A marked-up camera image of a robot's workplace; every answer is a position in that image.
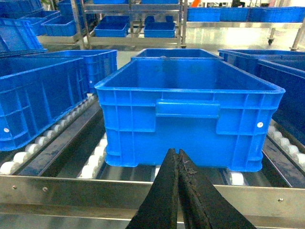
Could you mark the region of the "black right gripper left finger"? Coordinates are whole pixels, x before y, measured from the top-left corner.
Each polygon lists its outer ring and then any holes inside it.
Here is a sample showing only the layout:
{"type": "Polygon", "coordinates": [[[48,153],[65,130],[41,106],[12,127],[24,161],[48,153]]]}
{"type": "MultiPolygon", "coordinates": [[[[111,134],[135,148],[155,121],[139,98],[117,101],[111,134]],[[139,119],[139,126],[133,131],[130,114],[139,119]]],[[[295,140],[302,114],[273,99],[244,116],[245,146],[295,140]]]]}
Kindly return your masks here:
{"type": "Polygon", "coordinates": [[[177,228],[178,157],[174,149],[168,150],[145,200],[126,228],[177,228]]]}

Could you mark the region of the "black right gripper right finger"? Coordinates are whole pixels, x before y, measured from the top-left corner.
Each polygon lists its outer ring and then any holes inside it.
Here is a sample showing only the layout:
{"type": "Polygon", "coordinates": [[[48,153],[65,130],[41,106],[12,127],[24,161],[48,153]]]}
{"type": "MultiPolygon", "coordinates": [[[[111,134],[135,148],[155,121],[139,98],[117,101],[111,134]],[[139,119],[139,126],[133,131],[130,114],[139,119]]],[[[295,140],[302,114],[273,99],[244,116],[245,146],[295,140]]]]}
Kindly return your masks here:
{"type": "Polygon", "coordinates": [[[179,199],[187,229],[254,229],[189,156],[179,150],[179,199]]]}

